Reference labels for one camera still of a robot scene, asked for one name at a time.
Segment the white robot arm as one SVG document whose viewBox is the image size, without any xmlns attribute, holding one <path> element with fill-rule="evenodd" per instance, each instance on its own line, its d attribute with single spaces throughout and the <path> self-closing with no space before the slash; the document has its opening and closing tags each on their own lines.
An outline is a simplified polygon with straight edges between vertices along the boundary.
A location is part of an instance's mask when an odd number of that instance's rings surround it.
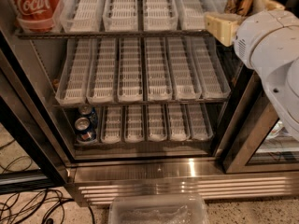
<svg viewBox="0 0 299 224">
<path fill-rule="evenodd" d="M 207 12 L 205 28 L 255 71 L 288 133 L 299 140 L 299 18 L 275 0 L 253 0 L 253 13 Z"/>
</svg>

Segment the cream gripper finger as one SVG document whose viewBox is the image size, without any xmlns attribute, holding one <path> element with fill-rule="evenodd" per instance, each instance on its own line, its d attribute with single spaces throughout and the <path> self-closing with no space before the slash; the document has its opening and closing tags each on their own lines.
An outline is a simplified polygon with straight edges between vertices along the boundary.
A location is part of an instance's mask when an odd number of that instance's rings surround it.
<svg viewBox="0 0 299 224">
<path fill-rule="evenodd" d="M 285 7 L 276 0 L 253 0 L 252 13 L 269 10 L 284 10 Z"/>
<path fill-rule="evenodd" d="M 204 15 L 205 29 L 225 47 L 233 45 L 236 31 L 243 22 L 237 14 L 206 12 Z"/>
</svg>

